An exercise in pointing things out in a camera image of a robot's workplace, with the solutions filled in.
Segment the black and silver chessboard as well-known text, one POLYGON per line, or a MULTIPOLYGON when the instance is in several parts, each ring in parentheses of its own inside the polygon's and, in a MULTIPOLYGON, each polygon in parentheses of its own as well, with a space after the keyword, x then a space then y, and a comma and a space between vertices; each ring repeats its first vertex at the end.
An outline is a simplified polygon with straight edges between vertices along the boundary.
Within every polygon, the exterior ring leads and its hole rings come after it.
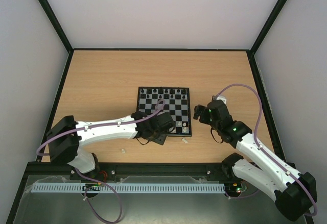
MULTIPOLYGON (((160 87, 139 87, 137 95, 136 109, 146 114, 152 114, 156 109, 156 104, 160 100, 158 99, 158 93, 160 87)), ((175 121, 175 130, 169 135, 175 137, 191 137, 192 136, 192 124, 191 124, 191 106, 190 106, 190 89, 186 87, 162 87, 163 94, 162 100, 165 101, 164 112, 169 112, 175 121), (185 89, 186 94, 182 94, 181 91, 185 89)))

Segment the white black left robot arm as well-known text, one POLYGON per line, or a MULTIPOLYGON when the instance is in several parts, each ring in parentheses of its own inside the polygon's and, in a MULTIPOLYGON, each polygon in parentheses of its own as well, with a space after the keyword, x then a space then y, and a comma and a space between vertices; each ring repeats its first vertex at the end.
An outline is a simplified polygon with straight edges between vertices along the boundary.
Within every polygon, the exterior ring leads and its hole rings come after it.
POLYGON ((131 115, 105 121, 75 121, 72 115, 63 117, 48 131, 50 162, 68 164, 80 173, 99 171, 98 159, 84 147, 114 139, 145 139, 163 145, 167 135, 175 129, 175 121, 169 112, 147 115, 134 112, 131 115))

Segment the black aluminium frame rail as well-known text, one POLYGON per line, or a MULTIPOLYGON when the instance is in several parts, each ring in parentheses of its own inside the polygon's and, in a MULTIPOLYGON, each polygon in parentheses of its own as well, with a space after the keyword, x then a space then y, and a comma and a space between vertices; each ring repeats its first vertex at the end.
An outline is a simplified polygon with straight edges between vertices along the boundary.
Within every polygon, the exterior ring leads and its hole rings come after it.
POLYGON ((100 169, 115 176, 193 176, 230 179, 221 163, 100 163, 100 169))

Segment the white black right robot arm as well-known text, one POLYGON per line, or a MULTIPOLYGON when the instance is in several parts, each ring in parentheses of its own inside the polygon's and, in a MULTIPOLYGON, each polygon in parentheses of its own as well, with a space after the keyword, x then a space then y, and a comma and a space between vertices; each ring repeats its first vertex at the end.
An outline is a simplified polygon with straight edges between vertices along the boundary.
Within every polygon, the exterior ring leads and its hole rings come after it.
POLYGON ((262 144, 243 122, 233 120, 224 101, 194 108, 194 119, 209 125, 223 142, 237 149, 222 162, 223 174, 240 178, 269 196, 279 212, 290 221, 308 214, 317 202, 316 180, 280 159, 262 144))

